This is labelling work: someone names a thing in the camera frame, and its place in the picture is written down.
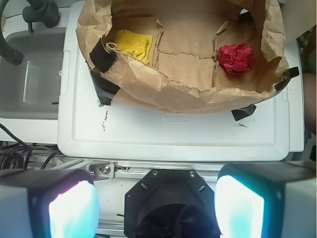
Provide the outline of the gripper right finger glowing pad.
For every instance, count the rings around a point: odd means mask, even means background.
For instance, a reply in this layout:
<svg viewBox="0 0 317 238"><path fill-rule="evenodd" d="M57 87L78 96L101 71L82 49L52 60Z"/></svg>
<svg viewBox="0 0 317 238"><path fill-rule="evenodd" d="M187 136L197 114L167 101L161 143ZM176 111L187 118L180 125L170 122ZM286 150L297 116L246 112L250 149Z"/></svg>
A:
<svg viewBox="0 0 317 238"><path fill-rule="evenodd" d="M315 238L315 162L225 164L215 186L215 214L226 238Z"/></svg>

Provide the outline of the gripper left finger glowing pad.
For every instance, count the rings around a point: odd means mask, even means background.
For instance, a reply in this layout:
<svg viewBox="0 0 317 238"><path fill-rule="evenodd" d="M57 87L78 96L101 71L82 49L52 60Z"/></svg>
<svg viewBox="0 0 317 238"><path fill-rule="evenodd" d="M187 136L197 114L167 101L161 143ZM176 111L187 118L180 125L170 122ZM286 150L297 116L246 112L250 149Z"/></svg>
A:
<svg viewBox="0 0 317 238"><path fill-rule="evenodd" d="M86 170L0 173L2 238L93 238L99 218L98 192Z"/></svg>

